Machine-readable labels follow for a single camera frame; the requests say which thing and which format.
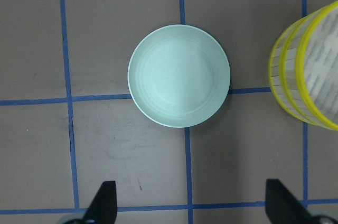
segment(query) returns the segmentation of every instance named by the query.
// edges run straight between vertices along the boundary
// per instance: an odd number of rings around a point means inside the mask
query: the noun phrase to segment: black object
[[[115,181],[103,182],[82,219],[64,224],[114,224],[117,216]]]
[[[272,224],[338,224],[329,216],[312,216],[278,179],[266,182],[265,212]]]

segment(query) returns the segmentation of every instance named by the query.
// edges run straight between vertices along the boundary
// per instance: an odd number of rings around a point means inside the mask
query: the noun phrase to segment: round plate
[[[196,27],[170,25],[146,36],[128,68],[136,106],[151,120],[189,127],[211,117],[224,102],[230,67],[220,44]]]

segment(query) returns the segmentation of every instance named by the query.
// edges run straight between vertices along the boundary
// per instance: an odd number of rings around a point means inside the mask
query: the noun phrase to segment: yellow basket
[[[338,1],[281,34],[268,74],[277,102],[289,114],[338,130]]]

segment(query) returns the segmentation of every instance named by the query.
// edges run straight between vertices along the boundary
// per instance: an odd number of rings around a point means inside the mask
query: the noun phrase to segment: light green plate
[[[128,68],[136,106],[151,120],[189,127],[211,117],[230,84],[228,59],[220,44],[196,27],[170,25],[146,36]]]

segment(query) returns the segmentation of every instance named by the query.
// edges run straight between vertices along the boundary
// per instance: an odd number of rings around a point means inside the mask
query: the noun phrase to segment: yellow rim
[[[297,115],[293,114],[290,110],[288,110],[288,108],[285,106],[285,104],[281,101],[281,99],[279,98],[278,94],[276,93],[276,89],[274,87],[273,84],[273,80],[272,80],[272,63],[273,63],[273,58],[275,55],[275,51],[276,51],[276,47],[277,45],[280,43],[281,39],[284,37],[284,35],[293,27],[295,26],[300,20],[298,20],[297,22],[295,22],[294,24],[292,24],[290,27],[288,27],[277,39],[277,41],[275,42],[272,50],[271,50],[271,54],[270,54],[270,58],[269,58],[269,62],[268,62],[268,78],[269,78],[269,84],[270,84],[270,88],[271,91],[273,93],[273,95],[275,96],[276,101],[278,102],[278,104],[283,108],[283,110],[285,110],[286,112],[288,112],[290,115],[294,116],[295,118],[304,121],[302,118],[298,117]]]
[[[289,45],[291,44],[291,41],[293,40],[293,38],[295,37],[296,33],[298,32],[299,28],[303,25],[303,23],[309,18],[309,15],[307,17],[304,17],[302,19],[300,19],[297,22],[297,25],[295,26],[295,28],[292,30],[292,32],[290,33],[290,35],[288,36],[288,38],[286,39],[283,48],[281,50],[280,53],[280,57],[279,57],[279,80],[280,80],[280,85],[283,89],[283,92],[286,96],[286,98],[288,99],[288,101],[290,102],[290,104],[295,108],[296,111],[298,111],[299,114],[301,114],[303,117],[298,117],[298,119],[300,119],[301,121],[304,121],[306,123],[309,124],[313,124],[315,125],[316,123],[313,122],[311,119],[309,119],[303,112],[302,110],[296,105],[295,101],[292,98],[291,92],[287,87],[287,83],[286,83],[286,74],[285,74],[285,63],[286,63],[286,58],[287,58],[287,50],[289,48]]]
[[[301,41],[299,42],[299,47],[296,52],[296,60],[295,60],[295,76],[296,76],[296,82],[297,87],[299,90],[299,93],[307,106],[307,108],[310,110],[310,112],[323,124],[328,126],[329,128],[333,130],[338,130],[338,125],[326,118],[321,111],[316,107],[316,105],[313,103],[306,87],[305,83],[305,77],[304,77],[304,60],[305,60],[305,52],[307,45],[309,43],[309,40],[315,31],[318,24],[323,20],[325,16],[327,16],[331,11],[336,9],[338,6],[338,1],[332,3],[331,5],[323,8],[323,11],[317,15],[310,25],[306,28],[304,35],[301,38]]]

